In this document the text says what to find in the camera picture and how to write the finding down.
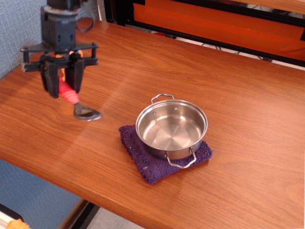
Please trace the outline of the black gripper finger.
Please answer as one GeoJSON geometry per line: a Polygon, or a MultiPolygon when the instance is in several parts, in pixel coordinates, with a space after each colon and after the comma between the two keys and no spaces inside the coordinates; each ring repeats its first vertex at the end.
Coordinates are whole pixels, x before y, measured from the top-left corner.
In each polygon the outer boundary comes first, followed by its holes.
{"type": "Polygon", "coordinates": [[[76,59],[70,62],[69,66],[65,69],[65,79],[69,86],[79,93],[84,74],[84,59],[76,59]]]}
{"type": "Polygon", "coordinates": [[[41,65],[41,78],[43,86],[49,95],[53,98],[58,98],[59,94],[59,77],[56,63],[46,61],[41,65]]]}

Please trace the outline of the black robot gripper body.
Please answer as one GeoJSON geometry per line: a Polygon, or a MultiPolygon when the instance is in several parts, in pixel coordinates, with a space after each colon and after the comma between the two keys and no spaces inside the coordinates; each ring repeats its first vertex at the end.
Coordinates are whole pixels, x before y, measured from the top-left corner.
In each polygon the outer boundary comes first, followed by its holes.
{"type": "Polygon", "coordinates": [[[53,61],[48,55],[63,55],[56,62],[58,67],[68,67],[71,62],[70,52],[91,50],[91,57],[86,58],[87,65],[96,64],[95,56],[98,45],[95,43],[77,43],[76,31],[89,32],[95,24],[95,15],[86,6],[42,6],[41,7],[41,43],[21,48],[23,53],[23,71],[40,71],[46,61],[53,61]],[[87,11],[92,23],[86,29],[81,29],[77,22],[80,9],[87,11]]]}

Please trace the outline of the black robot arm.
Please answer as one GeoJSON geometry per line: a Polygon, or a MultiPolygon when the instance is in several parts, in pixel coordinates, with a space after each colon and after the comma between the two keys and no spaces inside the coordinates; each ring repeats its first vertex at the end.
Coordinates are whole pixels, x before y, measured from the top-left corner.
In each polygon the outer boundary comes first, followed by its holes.
{"type": "Polygon", "coordinates": [[[77,93],[86,66],[96,65],[96,43],[77,43],[76,17],[82,0],[49,0],[41,7],[41,43],[21,48],[23,70],[39,71],[44,89],[53,98],[59,95],[58,70],[65,70],[68,85],[77,93]]]}

